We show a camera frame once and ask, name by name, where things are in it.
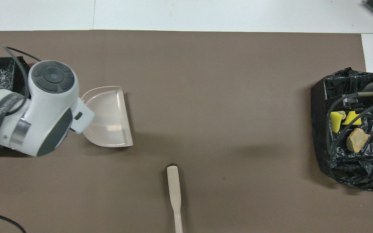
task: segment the black plastic bag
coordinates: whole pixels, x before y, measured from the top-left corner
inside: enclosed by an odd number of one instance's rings
[[[28,72],[30,67],[22,56],[17,57]],[[24,94],[24,77],[12,57],[0,57],[0,85],[13,92]]]
[[[326,131],[331,131],[326,123],[326,114],[333,102],[342,94],[360,92],[373,82],[373,73],[358,72],[346,68],[324,77],[311,89],[311,119],[313,128],[313,143],[320,170],[341,184],[352,185],[361,190],[373,190],[373,112],[367,113],[358,126],[366,134],[370,134],[367,143],[358,153],[351,152],[346,147],[346,138],[353,127],[347,131],[337,145],[336,151],[330,155],[327,144],[333,143],[332,138],[326,138]],[[373,98],[360,99],[349,106],[338,106],[334,111],[349,110],[361,112],[373,105]]]

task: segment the brown table surface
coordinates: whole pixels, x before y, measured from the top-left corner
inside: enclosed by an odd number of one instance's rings
[[[40,158],[1,151],[0,214],[27,232],[174,232],[171,162],[185,233],[373,232],[373,192],[321,174],[311,139],[310,88],[365,71],[359,34],[0,31],[4,44],[68,64],[80,94],[121,86],[134,141],[70,132]]]

